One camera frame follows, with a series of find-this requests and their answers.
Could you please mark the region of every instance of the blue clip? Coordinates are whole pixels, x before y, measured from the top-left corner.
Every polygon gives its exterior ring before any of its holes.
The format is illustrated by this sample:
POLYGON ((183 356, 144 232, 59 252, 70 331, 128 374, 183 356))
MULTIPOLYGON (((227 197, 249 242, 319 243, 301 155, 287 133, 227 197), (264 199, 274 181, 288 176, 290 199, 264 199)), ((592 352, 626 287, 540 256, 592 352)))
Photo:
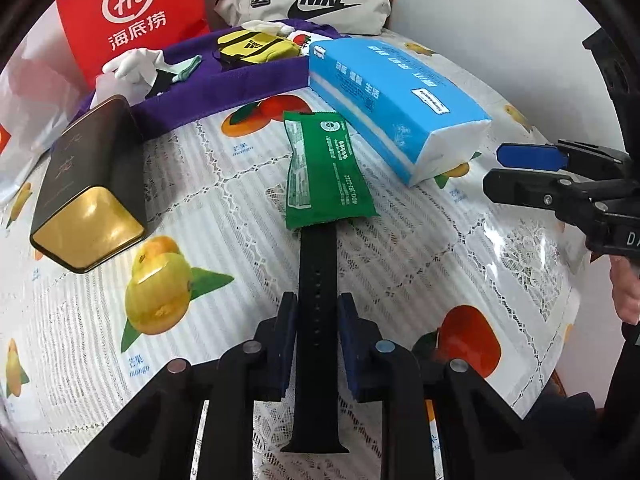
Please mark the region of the blue clip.
POLYGON ((503 144, 496 153, 505 168, 520 170, 565 170, 569 157, 555 146, 542 144, 503 144))

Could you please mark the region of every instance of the screw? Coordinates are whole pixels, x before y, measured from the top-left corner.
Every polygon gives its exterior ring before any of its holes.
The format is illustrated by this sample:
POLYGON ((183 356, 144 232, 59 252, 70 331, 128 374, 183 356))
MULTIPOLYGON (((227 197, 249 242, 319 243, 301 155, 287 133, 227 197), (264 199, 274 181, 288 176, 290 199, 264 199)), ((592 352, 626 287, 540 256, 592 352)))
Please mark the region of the screw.
POLYGON ((184 359, 174 359, 172 361, 169 361, 166 369, 169 370, 172 374, 181 374, 187 369, 187 361, 185 361, 184 359))
POLYGON ((454 372, 459 374, 463 374, 469 370, 469 364, 463 359, 453 359, 453 361, 449 363, 449 366, 454 372))
POLYGON ((242 351, 245 354, 257 354, 260 350, 262 350, 262 344, 259 341, 247 341, 242 345, 242 351))
POLYGON ((383 339, 382 341, 378 341, 376 343, 376 350, 381 354, 391 354, 396 349, 396 345, 394 345, 391 341, 387 341, 383 339))

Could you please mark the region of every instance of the red paper bag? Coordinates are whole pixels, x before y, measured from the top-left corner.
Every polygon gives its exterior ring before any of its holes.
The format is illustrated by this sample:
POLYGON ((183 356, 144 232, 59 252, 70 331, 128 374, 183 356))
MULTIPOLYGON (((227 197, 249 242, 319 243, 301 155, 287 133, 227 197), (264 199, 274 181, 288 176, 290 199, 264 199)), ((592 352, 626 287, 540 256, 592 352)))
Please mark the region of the red paper bag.
POLYGON ((9 139, 11 139, 11 134, 4 129, 4 126, 2 126, 2 124, 0 124, 0 153, 2 153, 2 150, 4 150, 4 147, 9 142, 9 139))
POLYGON ((165 48, 209 31, 204 0, 58 0, 74 57, 91 88, 131 48, 165 48))

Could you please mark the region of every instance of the white label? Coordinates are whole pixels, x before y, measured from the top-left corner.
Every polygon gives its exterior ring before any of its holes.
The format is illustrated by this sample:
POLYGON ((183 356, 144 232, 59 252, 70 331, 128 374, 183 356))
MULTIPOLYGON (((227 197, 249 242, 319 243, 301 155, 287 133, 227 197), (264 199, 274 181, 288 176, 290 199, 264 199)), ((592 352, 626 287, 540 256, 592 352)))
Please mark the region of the white label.
POLYGON ((326 132, 337 132, 340 129, 340 123, 336 121, 322 121, 320 127, 326 132))
POLYGON ((285 121, 289 140, 293 147, 291 166, 289 168, 289 185, 287 186, 287 203, 295 209, 311 208, 309 193, 309 174, 306 170, 305 141, 302 136, 302 123, 285 121))
POLYGON ((424 104, 426 104, 431 110, 438 115, 448 114, 450 110, 440 102, 440 100, 429 92, 426 88, 418 88, 417 90, 411 90, 411 93, 417 95, 424 104))
POLYGON ((326 50, 321 46, 318 46, 318 45, 314 46, 314 54, 316 54, 316 56, 318 56, 320 59, 324 59, 325 53, 326 53, 326 50))

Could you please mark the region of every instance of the orange fruit print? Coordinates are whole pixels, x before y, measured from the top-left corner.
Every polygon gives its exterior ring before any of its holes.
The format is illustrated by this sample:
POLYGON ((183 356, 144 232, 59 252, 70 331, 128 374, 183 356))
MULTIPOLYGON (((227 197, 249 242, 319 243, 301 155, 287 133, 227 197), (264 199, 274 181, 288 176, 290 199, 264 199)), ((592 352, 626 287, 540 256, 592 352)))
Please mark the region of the orange fruit print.
POLYGON ((487 378, 498 367, 502 349, 489 322, 476 307, 460 305, 449 311, 438 333, 439 357, 464 359, 487 378))
POLYGON ((243 118, 239 123, 231 124, 231 119, 238 112, 229 115, 222 123, 220 129, 227 137, 244 137, 263 129, 273 121, 284 120, 284 112, 311 112, 311 108, 301 98, 295 95, 274 95, 269 97, 255 107, 248 117, 243 118))
POLYGON ((284 121, 284 112, 311 112, 311 108, 295 95, 274 95, 260 103, 258 109, 265 117, 274 121, 284 121))
POLYGON ((244 120, 238 124, 231 124, 231 117, 233 114, 229 115, 225 119, 225 122, 222 123, 222 133, 224 133, 227 137, 244 137, 245 135, 250 135, 258 130, 263 129, 267 124, 271 122, 271 119, 265 117, 260 108, 256 108, 251 114, 244 120))

